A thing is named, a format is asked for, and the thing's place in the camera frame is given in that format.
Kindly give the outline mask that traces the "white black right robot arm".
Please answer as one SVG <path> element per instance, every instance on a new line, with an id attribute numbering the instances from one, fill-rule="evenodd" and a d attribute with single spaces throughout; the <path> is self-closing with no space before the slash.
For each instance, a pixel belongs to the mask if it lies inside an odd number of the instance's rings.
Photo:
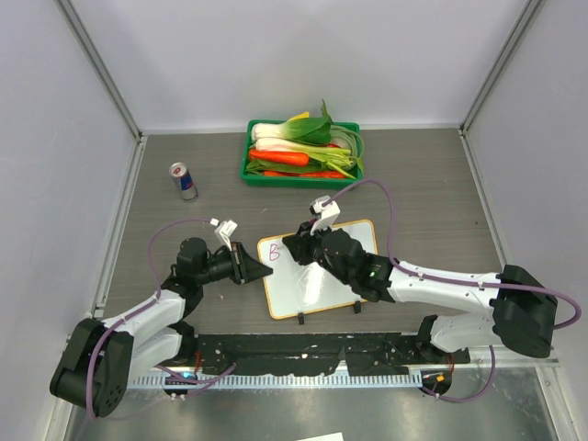
<path id="1" fill-rule="evenodd" d="M 282 243 L 297 264 L 317 264 L 364 300 L 427 303 L 458 311 L 456 316 L 423 319 L 414 349 L 424 362 L 498 344 L 522 356 L 550 355 L 558 301 L 521 266 L 486 274 L 423 268 L 369 253 L 344 230 L 316 230 L 308 222 Z"/>

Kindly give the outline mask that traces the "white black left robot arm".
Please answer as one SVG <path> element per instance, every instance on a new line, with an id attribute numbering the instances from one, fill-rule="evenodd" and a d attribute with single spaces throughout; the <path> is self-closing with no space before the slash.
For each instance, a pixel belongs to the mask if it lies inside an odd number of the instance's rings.
<path id="1" fill-rule="evenodd" d="M 211 252 L 201 238 L 184 240 L 151 297 L 116 317 L 85 318 L 75 326 L 51 378 L 51 395 L 95 417 L 109 416 L 137 377 L 165 361 L 183 367 L 194 359 L 197 339 L 184 319 L 206 285 L 223 279 L 243 285 L 272 273 L 240 242 Z"/>

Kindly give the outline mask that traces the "yellow framed whiteboard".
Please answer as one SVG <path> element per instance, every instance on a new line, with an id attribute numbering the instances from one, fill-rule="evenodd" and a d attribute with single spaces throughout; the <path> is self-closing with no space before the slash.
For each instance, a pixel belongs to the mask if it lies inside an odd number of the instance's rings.
<path id="1" fill-rule="evenodd" d="M 270 316 L 275 320 L 296 318 L 364 302 L 316 263 L 296 263 L 281 235 L 266 237 L 257 244 L 259 261 L 273 269 L 264 278 Z"/>

